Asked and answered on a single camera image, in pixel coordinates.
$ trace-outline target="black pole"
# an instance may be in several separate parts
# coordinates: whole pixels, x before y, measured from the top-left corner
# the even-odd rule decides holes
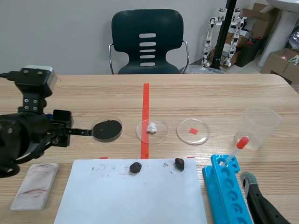
[[[221,28],[220,28],[220,32],[219,32],[217,44],[215,47],[215,52],[214,52],[214,57],[213,57],[211,68],[220,70],[221,55],[222,55],[223,47],[224,47],[224,44],[226,41],[226,36],[228,34],[228,29],[229,29],[230,23],[232,21],[236,2],[237,2],[237,0],[228,0],[226,2],[225,8],[227,9],[227,13],[225,16],[225,21],[223,22],[223,24],[221,25]]]

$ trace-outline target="dark stone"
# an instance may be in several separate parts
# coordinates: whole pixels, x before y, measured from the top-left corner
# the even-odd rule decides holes
[[[142,165],[139,162],[134,162],[131,166],[130,166],[130,172],[133,174],[137,174],[140,172]]]
[[[182,171],[184,170],[184,168],[185,168],[185,161],[183,159],[176,158],[175,164],[176,164],[176,167],[179,170],[182,170]]]

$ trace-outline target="red square paper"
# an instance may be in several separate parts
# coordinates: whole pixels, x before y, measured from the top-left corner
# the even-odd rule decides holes
[[[189,131],[189,133],[191,133],[191,134],[197,134],[197,132],[198,132],[198,130],[195,128],[191,128]]]

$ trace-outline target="wooden table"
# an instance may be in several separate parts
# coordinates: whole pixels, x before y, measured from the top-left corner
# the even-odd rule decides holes
[[[141,141],[136,126],[142,119],[143,83],[150,86],[149,117],[169,126],[168,138],[149,146],[149,158],[196,158],[208,223],[213,223],[202,168],[212,154],[228,154],[234,134],[249,105],[273,109],[280,126],[259,150],[238,155],[241,171],[252,172],[263,195],[292,224],[299,224],[299,96],[287,82],[272,74],[207,75],[100,75],[62,76],[45,112],[70,110],[75,126],[90,128],[102,117],[118,117],[123,123],[120,138],[100,143],[91,137],[73,137],[67,148],[52,147],[45,155],[21,166],[14,177],[0,179],[1,224],[52,224],[75,159],[140,158]],[[0,114],[14,113],[22,105],[13,82],[0,79]],[[184,118],[206,122],[211,134],[203,145],[193,146],[176,135]],[[43,211],[11,212],[12,200],[32,163],[57,162],[60,168]]]

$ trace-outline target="red tape line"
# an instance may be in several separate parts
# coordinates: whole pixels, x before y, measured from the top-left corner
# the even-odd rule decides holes
[[[149,158],[149,134],[146,129],[149,125],[150,117],[150,84],[143,84],[143,105],[142,105],[142,130],[141,130],[141,150],[140,159]]]

